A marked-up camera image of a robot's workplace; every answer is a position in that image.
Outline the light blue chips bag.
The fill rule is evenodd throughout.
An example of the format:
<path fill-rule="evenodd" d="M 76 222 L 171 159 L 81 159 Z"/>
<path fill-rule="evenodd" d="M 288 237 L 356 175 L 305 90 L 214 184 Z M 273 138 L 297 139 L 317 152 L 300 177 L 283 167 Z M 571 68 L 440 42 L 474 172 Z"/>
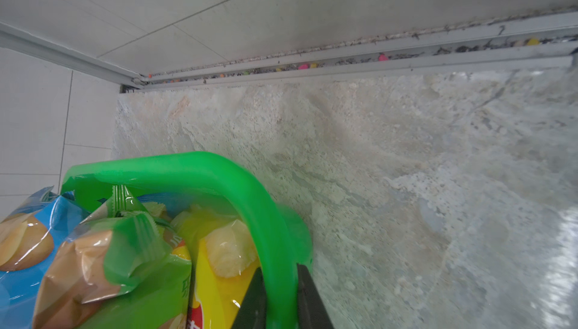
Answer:
<path fill-rule="evenodd" d="M 72 191 L 46 187 L 1 222 L 1 327 L 31 328 L 41 281 L 58 248 L 88 216 Z"/>

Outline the green plastic basket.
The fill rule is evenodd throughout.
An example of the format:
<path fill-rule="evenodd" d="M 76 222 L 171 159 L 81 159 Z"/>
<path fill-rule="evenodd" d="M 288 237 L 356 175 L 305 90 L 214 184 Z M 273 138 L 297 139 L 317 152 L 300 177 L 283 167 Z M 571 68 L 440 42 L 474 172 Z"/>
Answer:
<path fill-rule="evenodd" d="M 93 211 L 114 185 L 126 185 L 138 195 L 181 193 L 229 203 L 248 225 L 260 258 L 266 326 L 299 326 L 297 267 L 312 265 L 311 234 L 300 215 L 276 204 L 250 172 L 218 154 L 192 151 L 73 166 L 61 190 L 75 192 L 76 201 Z"/>

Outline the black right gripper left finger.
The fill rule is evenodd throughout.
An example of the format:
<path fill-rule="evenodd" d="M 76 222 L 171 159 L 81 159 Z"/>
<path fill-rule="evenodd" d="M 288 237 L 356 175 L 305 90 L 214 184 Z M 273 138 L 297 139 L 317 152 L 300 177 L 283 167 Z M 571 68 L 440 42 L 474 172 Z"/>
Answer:
<path fill-rule="evenodd" d="M 261 268 L 257 268 L 245 293 L 232 329 L 265 329 L 267 294 Z"/>

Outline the yellow chips bag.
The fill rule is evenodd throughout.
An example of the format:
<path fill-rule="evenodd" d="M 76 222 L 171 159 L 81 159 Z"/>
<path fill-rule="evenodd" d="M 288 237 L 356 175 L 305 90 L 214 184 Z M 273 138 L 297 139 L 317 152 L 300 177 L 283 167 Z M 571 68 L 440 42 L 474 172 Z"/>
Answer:
<path fill-rule="evenodd" d="M 231 328 L 260 268 L 247 225 L 197 204 L 171 224 L 193 261 L 187 328 Z"/>

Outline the green cucumber chips bag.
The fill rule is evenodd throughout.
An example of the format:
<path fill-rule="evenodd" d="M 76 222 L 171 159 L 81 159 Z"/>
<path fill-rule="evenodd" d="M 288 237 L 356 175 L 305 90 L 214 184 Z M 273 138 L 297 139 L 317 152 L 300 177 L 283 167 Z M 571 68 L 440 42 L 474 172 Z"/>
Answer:
<path fill-rule="evenodd" d="M 34 328 L 184 328 L 185 240 L 124 185 L 63 241 L 42 278 Z"/>

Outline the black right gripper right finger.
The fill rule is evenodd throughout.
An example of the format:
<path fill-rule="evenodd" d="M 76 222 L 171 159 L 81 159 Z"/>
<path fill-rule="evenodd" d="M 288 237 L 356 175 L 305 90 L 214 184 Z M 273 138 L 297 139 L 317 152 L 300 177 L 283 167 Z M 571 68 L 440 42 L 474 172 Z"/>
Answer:
<path fill-rule="evenodd" d="M 300 329 L 334 329 L 309 269 L 298 264 L 297 315 Z"/>

